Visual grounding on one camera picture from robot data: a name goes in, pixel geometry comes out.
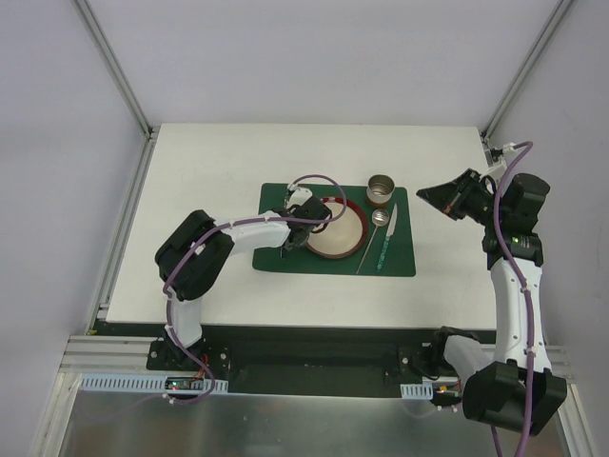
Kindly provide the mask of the red rimmed beige plate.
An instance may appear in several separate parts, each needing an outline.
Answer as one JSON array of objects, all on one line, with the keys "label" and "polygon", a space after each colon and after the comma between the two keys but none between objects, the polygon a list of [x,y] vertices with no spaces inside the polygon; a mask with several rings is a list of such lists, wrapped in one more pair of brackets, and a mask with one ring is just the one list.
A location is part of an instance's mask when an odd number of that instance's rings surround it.
[{"label": "red rimmed beige plate", "polygon": [[360,249],[367,235],[367,216],[357,204],[347,200],[344,214],[325,230],[311,233],[306,246],[324,258],[342,259]]}]

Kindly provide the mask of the black knife green handle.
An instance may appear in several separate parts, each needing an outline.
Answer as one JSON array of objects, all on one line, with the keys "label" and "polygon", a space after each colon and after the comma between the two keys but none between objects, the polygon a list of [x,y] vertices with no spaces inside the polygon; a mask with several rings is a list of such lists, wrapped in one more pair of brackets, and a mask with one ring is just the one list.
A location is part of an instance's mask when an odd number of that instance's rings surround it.
[{"label": "black knife green handle", "polygon": [[383,241],[383,246],[379,255],[379,259],[377,262],[377,266],[376,266],[376,271],[380,272],[383,268],[383,264],[386,258],[386,254],[388,251],[388,247],[389,247],[389,243],[390,243],[390,239],[392,237],[392,235],[395,232],[395,228],[397,225],[397,221],[398,221],[398,214],[399,214],[399,210],[398,210],[398,205],[395,204],[393,206],[392,212],[391,212],[391,217],[388,223],[388,228],[384,237],[384,241]]}]

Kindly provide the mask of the steel cup brown base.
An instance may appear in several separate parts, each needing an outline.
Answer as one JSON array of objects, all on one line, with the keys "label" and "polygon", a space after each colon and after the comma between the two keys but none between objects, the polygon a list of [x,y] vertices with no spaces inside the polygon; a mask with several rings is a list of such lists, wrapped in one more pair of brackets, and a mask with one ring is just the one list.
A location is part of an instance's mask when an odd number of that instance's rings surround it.
[{"label": "steel cup brown base", "polygon": [[375,209],[385,209],[395,189],[393,179],[385,174],[372,175],[365,190],[366,203]]}]

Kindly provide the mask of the silver spoon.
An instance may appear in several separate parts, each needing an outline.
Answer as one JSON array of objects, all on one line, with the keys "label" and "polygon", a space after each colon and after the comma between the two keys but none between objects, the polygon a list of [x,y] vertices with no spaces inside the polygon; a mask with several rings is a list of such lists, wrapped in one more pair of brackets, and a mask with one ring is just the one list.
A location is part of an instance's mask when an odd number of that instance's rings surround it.
[{"label": "silver spoon", "polygon": [[365,262],[366,256],[368,254],[368,252],[370,251],[370,248],[372,246],[372,243],[374,241],[375,235],[377,234],[377,231],[379,228],[382,228],[384,226],[386,226],[389,222],[389,213],[386,209],[375,209],[372,214],[371,214],[371,222],[373,225],[373,231],[372,234],[370,235],[370,238],[366,244],[366,247],[364,249],[362,258],[360,260],[360,263],[356,269],[356,273],[359,274],[363,264]]}]

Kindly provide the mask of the dark green placemat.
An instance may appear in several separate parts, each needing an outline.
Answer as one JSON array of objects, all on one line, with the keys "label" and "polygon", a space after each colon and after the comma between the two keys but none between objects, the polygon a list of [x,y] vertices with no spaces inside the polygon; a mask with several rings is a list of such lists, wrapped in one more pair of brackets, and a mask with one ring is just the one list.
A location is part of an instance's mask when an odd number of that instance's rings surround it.
[{"label": "dark green placemat", "polygon": [[[287,251],[285,259],[282,259],[278,248],[258,248],[253,254],[252,267],[259,271],[275,273],[356,275],[356,269],[373,231],[371,222],[373,208],[366,203],[364,186],[343,186],[342,189],[346,199],[357,204],[367,216],[368,235],[360,249],[342,259],[327,259],[313,253],[307,247],[296,248]],[[380,272],[376,271],[385,237],[385,229],[379,228],[359,273],[361,275],[386,277],[416,275],[407,189],[394,190],[390,206],[393,208],[395,204],[398,205],[399,210],[398,221],[390,239],[383,268]]]}]

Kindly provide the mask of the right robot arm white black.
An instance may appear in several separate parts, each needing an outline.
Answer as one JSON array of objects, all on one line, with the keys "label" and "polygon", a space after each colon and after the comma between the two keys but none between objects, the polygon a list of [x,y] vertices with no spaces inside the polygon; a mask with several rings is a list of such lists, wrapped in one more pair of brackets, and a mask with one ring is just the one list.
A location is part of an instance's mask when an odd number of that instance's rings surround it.
[{"label": "right robot arm white black", "polygon": [[478,336],[442,327],[422,350],[432,375],[454,371],[462,382],[466,418],[489,426],[538,435],[567,396],[564,379],[552,372],[540,318],[542,243],[535,233],[549,185],[518,173],[506,190],[468,169],[417,196],[453,220],[469,217],[484,227],[486,255],[496,299],[496,347],[485,354]]}]

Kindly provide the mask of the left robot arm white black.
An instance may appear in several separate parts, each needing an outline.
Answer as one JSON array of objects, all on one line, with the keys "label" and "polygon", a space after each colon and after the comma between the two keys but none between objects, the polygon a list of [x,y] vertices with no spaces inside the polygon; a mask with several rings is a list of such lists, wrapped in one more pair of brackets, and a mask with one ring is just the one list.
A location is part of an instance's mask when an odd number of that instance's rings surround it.
[{"label": "left robot arm white black", "polygon": [[287,208],[220,223],[195,210],[169,236],[154,260],[167,298],[167,357],[178,369],[203,363],[200,323],[202,299],[213,287],[229,257],[259,248],[292,250],[306,244],[319,226],[335,218],[314,196]]}]

